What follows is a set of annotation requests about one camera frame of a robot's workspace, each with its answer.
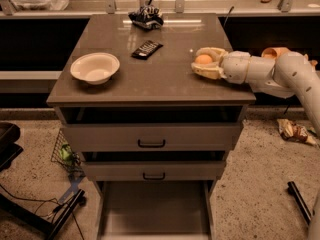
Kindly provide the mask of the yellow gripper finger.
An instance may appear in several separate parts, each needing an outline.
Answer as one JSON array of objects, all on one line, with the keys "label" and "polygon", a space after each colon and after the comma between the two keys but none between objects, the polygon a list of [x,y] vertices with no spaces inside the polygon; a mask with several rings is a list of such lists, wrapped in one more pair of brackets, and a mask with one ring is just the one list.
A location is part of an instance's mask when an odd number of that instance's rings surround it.
[{"label": "yellow gripper finger", "polygon": [[216,48],[216,47],[204,47],[204,48],[200,48],[197,52],[196,52],[196,57],[202,54],[207,54],[210,55],[213,59],[212,63],[219,63],[220,60],[228,54],[228,52],[222,48]]},{"label": "yellow gripper finger", "polygon": [[200,76],[218,80],[224,77],[223,69],[216,64],[191,64],[192,71]]}]

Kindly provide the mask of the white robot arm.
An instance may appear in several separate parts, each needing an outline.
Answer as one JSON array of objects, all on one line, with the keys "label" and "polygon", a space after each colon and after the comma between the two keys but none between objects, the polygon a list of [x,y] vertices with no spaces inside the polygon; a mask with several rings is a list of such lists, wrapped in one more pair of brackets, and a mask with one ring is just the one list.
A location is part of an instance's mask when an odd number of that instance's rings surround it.
[{"label": "white robot arm", "polygon": [[[319,77],[305,55],[285,48],[260,57],[202,48],[191,67],[209,79],[247,84],[276,97],[294,95],[320,131]],[[314,215],[308,227],[300,226],[298,210],[286,192],[286,185],[296,181],[303,193],[319,194],[318,143],[275,111],[252,114],[218,185],[217,240],[318,240],[319,216]]]}]

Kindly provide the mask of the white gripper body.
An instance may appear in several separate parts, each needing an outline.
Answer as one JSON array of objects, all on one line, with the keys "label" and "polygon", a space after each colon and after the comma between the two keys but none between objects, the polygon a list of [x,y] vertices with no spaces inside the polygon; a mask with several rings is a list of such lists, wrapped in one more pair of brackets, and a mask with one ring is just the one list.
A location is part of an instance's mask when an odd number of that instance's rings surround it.
[{"label": "white gripper body", "polygon": [[227,54],[221,63],[225,80],[233,84],[243,84],[250,58],[251,55],[248,52],[233,51]]}]

